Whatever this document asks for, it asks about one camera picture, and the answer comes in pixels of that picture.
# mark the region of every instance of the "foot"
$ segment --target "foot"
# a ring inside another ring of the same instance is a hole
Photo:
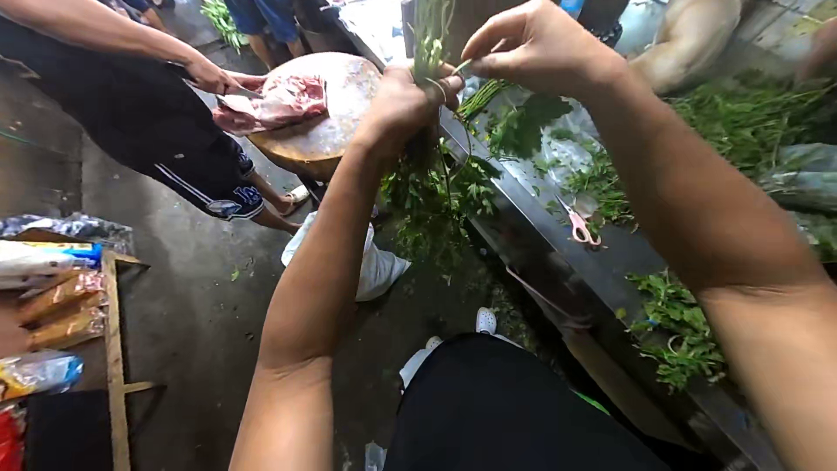
[[[494,335],[497,332],[497,318],[488,308],[476,312],[476,331],[480,334]]]
[[[435,349],[436,347],[442,344],[442,339],[438,335],[434,335],[427,339],[427,344],[424,344],[424,348],[428,350]]]
[[[288,216],[298,210],[310,196],[308,188],[305,185],[300,185],[292,189],[290,193],[280,196],[279,201],[271,201],[270,203],[279,211],[280,215]]]

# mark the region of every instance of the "white stripe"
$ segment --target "white stripe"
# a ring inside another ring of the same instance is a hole
[[[160,170],[168,178],[172,179],[172,181],[174,181],[174,183],[179,184],[180,186],[182,186],[183,188],[188,190],[189,193],[194,194],[195,196],[200,198],[200,200],[202,200],[204,203],[208,204],[208,203],[213,202],[212,198],[209,198],[206,194],[201,193],[201,191],[198,190],[197,188],[195,188],[192,185],[186,183],[185,180],[178,177],[173,171],[169,170],[165,165],[163,165],[161,163],[155,163],[154,166],[157,167],[157,170]]]
[[[232,218],[250,219],[253,216],[260,213],[261,210],[263,210],[263,209],[264,209],[264,200],[262,199],[261,204],[259,204],[259,207],[256,208],[255,210],[250,211],[248,214],[246,214],[246,215],[230,215],[229,217],[230,217],[230,219],[232,219]]]

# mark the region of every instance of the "scissors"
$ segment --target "scissors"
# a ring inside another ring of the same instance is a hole
[[[590,230],[587,228],[587,221],[579,213],[575,212],[573,208],[567,206],[567,203],[564,203],[564,200],[560,196],[555,194],[555,197],[570,217],[570,223],[573,224],[573,239],[576,242],[587,243],[591,246],[601,245],[602,238],[600,236],[596,236],[596,240],[594,240],[593,236],[590,235]]]

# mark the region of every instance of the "hand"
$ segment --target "hand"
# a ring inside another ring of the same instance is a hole
[[[450,65],[442,67],[447,74],[453,69]],[[440,106],[444,104],[456,110],[459,106],[456,94],[464,85],[462,77],[453,75],[418,87],[413,83],[409,64],[390,65],[383,72],[355,137],[385,140],[402,147],[421,127],[436,121]]]
[[[195,54],[184,67],[195,79],[195,86],[203,91],[226,95],[228,90],[239,87],[239,83],[225,70],[213,64],[202,54]]]
[[[550,95],[583,100],[627,70],[612,49],[548,0],[498,13],[471,36],[462,59],[477,74],[511,80]]]
[[[240,72],[233,72],[232,70],[225,70],[224,72],[226,72],[231,79],[237,81],[242,87],[250,91],[258,90],[262,85],[264,85],[264,81],[267,80],[267,75],[248,75]]]

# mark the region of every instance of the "round chopping block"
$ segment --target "round chopping block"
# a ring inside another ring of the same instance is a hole
[[[290,127],[250,134],[249,140],[285,170],[327,182],[375,96],[381,73],[363,57],[340,52],[289,60],[269,75],[319,75],[326,82],[327,114]]]

